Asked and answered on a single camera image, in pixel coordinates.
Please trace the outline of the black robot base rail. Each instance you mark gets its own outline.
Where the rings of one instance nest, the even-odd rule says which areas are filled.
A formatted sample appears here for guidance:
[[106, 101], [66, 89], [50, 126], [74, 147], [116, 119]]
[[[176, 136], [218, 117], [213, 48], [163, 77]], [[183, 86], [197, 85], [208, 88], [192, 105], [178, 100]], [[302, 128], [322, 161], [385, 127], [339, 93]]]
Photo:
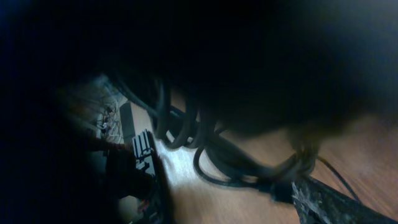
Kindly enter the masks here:
[[120, 109], [124, 143], [131, 147], [136, 158], [135, 170], [140, 177], [132, 183], [142, 187], [146, 197], [128, 194], [119, 200], [119, 211], [127, 223], [172, 223], [169, 190], [148, 113], [134, 103], [127, 102]]

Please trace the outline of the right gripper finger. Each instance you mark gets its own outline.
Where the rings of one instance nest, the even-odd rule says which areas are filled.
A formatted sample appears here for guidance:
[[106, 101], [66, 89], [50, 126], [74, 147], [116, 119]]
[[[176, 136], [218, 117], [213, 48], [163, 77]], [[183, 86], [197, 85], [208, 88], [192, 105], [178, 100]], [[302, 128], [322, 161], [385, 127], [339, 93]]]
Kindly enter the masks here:
[[292, 182], [300, 224], [397, 224], [312, 177]]

